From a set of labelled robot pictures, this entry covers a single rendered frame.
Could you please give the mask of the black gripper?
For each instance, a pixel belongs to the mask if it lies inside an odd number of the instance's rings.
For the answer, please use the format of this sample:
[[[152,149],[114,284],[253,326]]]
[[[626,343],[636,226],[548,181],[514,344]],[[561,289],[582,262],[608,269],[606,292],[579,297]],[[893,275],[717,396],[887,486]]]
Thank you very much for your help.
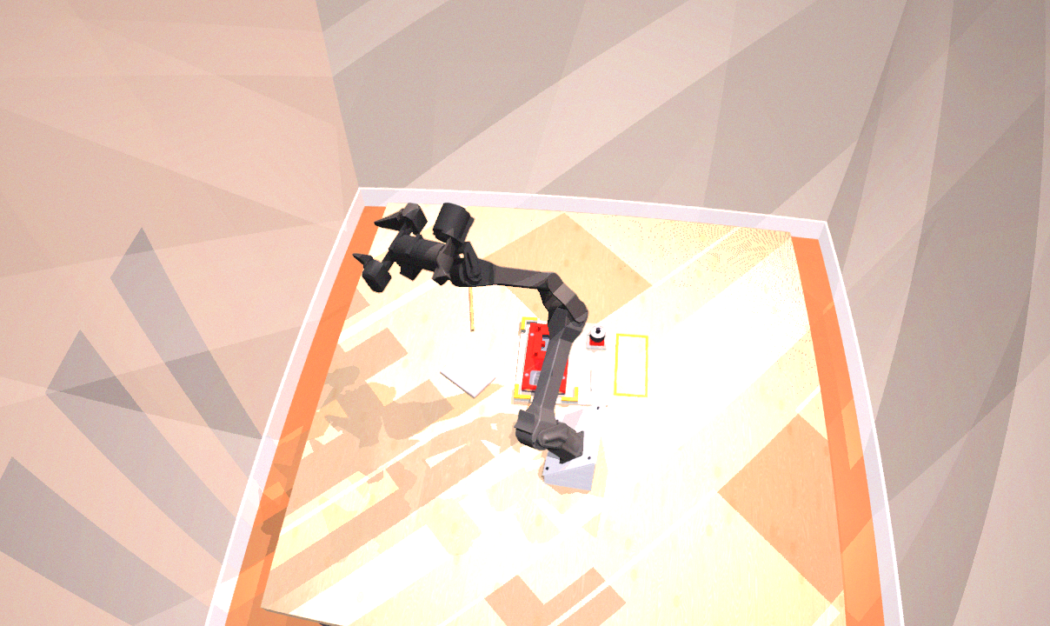
[[[353,257],[363,265],[363,281],[368,283],[373,292],[379,294],[386,290],[391,280],[388,269],[394,262],[397,262],[398,265],[408,265],[414,267],[416,272],[421,272],[416,264],[416,252],[419,244],[426,239],[419,235],[429,222],[424,214],[418,203],[407,203],[405,209],[395,211],[395,213],[374,222],[375,226],[381,227],[381,229],[399,231],[397,237],[391,242],[388,253],[383,260],[374,260],[373,255],[353,253]],[[411,231],[413,231],[414,236],[410,236]]]

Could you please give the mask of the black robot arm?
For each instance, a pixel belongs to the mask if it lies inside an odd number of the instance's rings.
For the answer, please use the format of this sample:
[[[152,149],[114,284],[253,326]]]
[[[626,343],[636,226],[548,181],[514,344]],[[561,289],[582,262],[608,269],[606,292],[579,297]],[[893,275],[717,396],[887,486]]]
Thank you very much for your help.
[[[439,285],[450,280],[456,288],[480,288],[502,285],[540,291],[542,305],[548,310],[549,342],[533,402],[520,410],[514,423],[514,437],[524,445],[555,453],[564,464],[583,456],[585,431],[575,431],[556,421],[556,397],[568,366],[570,348],[588,320],[588,308],[578,298],[555,272],[537,272],[516,267],[502,267],[477,257],[471,242],[465,242],[475,218],[457,203],[443,203],[432,229],[436,239],[424,239],[416,252],[419,269],[433,272],[430,280]],[[460,257],[459,255],[464,255]],[[419,273],[414,267],[399,264],[401,275],[415,281]]]

